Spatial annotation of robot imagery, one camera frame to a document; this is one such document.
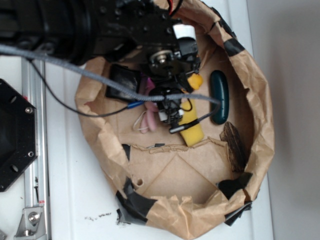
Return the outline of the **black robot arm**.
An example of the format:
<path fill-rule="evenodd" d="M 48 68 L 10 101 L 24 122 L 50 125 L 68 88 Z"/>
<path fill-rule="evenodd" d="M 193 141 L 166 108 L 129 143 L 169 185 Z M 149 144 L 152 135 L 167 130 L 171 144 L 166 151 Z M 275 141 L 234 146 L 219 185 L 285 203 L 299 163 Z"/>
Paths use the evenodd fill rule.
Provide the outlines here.
<path fill-rule="evenodd" d="M 192 92 L 199 71 L 197 41 L 152 0 L 3 0 L 0 42 L 75 65 L 103 57 L 139 66 L 152 95 Z"/>

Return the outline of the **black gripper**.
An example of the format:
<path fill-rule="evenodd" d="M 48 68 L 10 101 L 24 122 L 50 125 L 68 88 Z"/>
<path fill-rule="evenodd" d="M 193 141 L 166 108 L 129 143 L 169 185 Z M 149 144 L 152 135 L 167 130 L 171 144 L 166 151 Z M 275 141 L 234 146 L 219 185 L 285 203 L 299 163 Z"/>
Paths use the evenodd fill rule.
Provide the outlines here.
<path fill-rule="evenodd" d="M 140 66 L 142 80 L 139 92 L 148 97 L 162 96 L 163 100 L 148 102 L 156 108 L 161 122 L 177 125 L 186 112 L 175 94 L 192 93 L 189 78 L 200 68 L 196 30 L 192 25 L 178 23 L 173 26 L 143 28 L 143 52 L 146 60 Z"/>

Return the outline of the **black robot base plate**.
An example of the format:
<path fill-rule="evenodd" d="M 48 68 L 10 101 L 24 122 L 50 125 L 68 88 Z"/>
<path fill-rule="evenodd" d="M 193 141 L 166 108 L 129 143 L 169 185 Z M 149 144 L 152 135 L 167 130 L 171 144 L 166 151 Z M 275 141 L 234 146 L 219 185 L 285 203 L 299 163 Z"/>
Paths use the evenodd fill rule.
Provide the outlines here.
<path fill-rule="evenodd" d="M 36 157 L 36 108 L 1 79 L 0 191 L 7 191 Z"/>

